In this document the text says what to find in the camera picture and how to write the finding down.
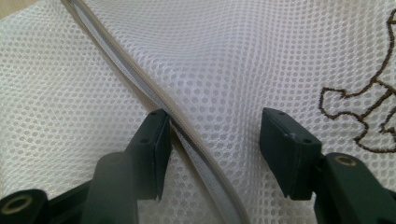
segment brown embroidered cartoon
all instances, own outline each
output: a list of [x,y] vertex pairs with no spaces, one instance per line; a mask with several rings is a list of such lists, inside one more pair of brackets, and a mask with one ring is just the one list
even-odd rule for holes
[[[393,58],[396,56],[392,56],[395,48],[392,30],[396,29],[395,14],[396,9],[387,20],[388,52],[369,84],[355,93],[325,87],[319,99],[319,109],[327,118],[338,119],[346,115],[361,123],[363,131],[353,140],[359,147],[375,153],[396,152],[396,58]],[[342,111],[339,111],[340,105],[343,106]]]

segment round hole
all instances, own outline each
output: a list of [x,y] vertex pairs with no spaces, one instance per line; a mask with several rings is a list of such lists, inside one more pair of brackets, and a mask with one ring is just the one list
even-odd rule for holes
[[29,206],[32,203],[32,200],[33,198],[29,194],[22,194],[9,200],[6,204],[4,204],[1,208],[1,213],[3,213],[4,215],[18,213],[22,209]]
[[356,166],[356,162],[346,156],[337,156],[334,159],[338,161],[338,163],[341,163],[346,166]]

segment screw hole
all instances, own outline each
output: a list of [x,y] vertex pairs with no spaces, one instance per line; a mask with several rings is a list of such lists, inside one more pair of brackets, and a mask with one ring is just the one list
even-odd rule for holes
[[4,215],[11,215],[20,212],[32,203],[32,196],[23,194],[9,200],[2,208],[1,213]]

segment mesh netting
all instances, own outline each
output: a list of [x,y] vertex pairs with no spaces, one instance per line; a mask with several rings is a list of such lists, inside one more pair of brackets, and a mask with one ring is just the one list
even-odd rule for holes
[[[0,22],[0,62],[0,197],[43,189],[53,198],[87,181],[148,113],[59,1]],[[219,222],[195,179],[174,151],[162,201],[139,202],[141,223]]]
[[[396,64],[389,54],[396,25],[387,25],[394,1],[87,4],[177,102],[253,223],[315,222],[312,204],[284,199],[262,159],[265,106],[297,119],[324,153],[356,156],[396,189],[395,154],[376,153],[396,149]],[[100,155],[124,149],[146,111],[58,3],[41,3],[0,26],[2,191],[34,186],[55,195],[91,176],[87,167]],[[189,173],[173,160],[172,172]],[[171,190],[178,197],[166,201],[164,218],[147,222],[217,221],[199,201],[205,194],[194,177],[183,176],[165,185],[186,191]]]

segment white mesh fabric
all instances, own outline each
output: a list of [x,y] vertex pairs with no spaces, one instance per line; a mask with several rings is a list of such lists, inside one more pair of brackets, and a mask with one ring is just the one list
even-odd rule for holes
[[[0,198],[34,188],[53,198],[87,181],[148,113],[57,0],[0,21],[0,62]],[[173,151],[163,200],[139,202],[141,223],[219,222],[186,161]]]
[[[393,58],[377,79],[387,85],[365,90],[389,52],[394,1],[86,2],[177,102],[253,223],[314,222],[312,204],[283,199],[262,159],[264,106],[291,114],[323,141],[324,153],[357,156],[396,188],[395,155],[374,153],[395,149]],[[352,96],[334,96],[339,90]],[[356,117],[344,113],[350,110]]]
[[[253,223],[315,221],[311,203],[283,199],[260,155],[264,106],[291,114],[323,141],[324,153],[357,156],[384,186],[396,189],[394,154],[368,151],[395,148],[394,58],[378,77],[382,84],[376,82],[356,97],[339,97],[340,90],[364,90],[381,68],[389,50],[386,21],[396,8],[393,1],[87,4],[147,75],[178,102],[231,179]],[[56,1],[8,17],[0,26],[1,193],[36,187],[59,194],[89,178],[101,155],[124,149],[146,110]],[[96,91],[103,101],[91,102]],[[390,96],[370,110],[387,92]],[[114,96],[119,102],[110,100]],[[333,118],[343,111],[367,114],[363,121],[370,129],[360,141],[354,139],[363,132],[362,122],[343,114]],[[388,132],[380,132],[382,123]],[[174,175],[175,182],[167,179],[165,186],[177,183],[182,190],[165,189],[175,196],[164,201],[177,207],[148,205],[143,220],[218,221],[202,202],[195,203],[205,195],[195,188],[199,183],[193,174],[184,180],[190,167],[178,168],[183,163],[176,155],[172,160],[177,163],[170,168],[182,174]],[[177,203],[181,195],[186,200]],[[163,209],[165,217],[154,217],[150,206]]]

